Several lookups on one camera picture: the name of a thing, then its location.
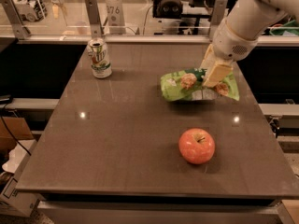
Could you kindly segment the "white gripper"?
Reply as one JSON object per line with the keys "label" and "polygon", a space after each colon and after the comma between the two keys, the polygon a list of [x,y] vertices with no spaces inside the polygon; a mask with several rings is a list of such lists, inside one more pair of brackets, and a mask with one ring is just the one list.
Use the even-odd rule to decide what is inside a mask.
{"label": "white gripper", "polygon": [[215,87],[232,72],[232,62],[245,59],[256,45],[257,40],[247,40],[237,35],[227,20],[223,19],[200,65],[201,69],[206,69],[203,85],[209,88]]}

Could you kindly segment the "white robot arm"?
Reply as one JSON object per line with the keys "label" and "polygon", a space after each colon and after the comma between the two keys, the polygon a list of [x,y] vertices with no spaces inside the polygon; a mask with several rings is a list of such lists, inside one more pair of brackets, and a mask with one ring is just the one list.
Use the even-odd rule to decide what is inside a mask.
{"label": "white robot arm", "polygon": [[245,59],[259,36],[286,15],[299,16],[299,0],[237,0],[222,19],[208,46],[201,68],[203,85],[215,87],[233,70],[232,63]]}

